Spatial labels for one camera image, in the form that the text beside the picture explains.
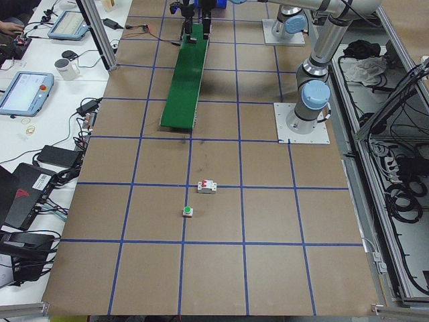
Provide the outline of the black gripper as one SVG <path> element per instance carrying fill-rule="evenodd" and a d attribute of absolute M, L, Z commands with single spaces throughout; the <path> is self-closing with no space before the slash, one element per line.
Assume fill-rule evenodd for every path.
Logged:
<path fill-rule="evenodd" d="M 202 10 L 203 39 L 207 40 L 211 31 L 211 11 L 217 7 L 217 0 L 181 0 L 180 4 L 181 14 L 185 17 L 183 23 L 183 40 L 189 44 L 196 43 L 196 38 L 192 35 L 192 17 L 194 16 L 194 10 L 196 7 Z"/>

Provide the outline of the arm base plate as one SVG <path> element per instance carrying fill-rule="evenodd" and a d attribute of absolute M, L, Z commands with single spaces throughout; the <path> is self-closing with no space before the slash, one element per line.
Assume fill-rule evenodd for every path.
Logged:
<path fill-rule="evenodd" d="M 264 40 L 271 46 L 304 46 L 302 30 L 306 27 L 303 16 L 296 16 L 280 22 L 277 19 L 262 20 Z"/>
<path fill-rule="evenodd" d="M 330 139 L 324 119 L 324 111 L 318 118 L 304 121 L 295 114 L 295 103 L 274 103 L 274 116 L 280 144 L 329 144 Z"/>

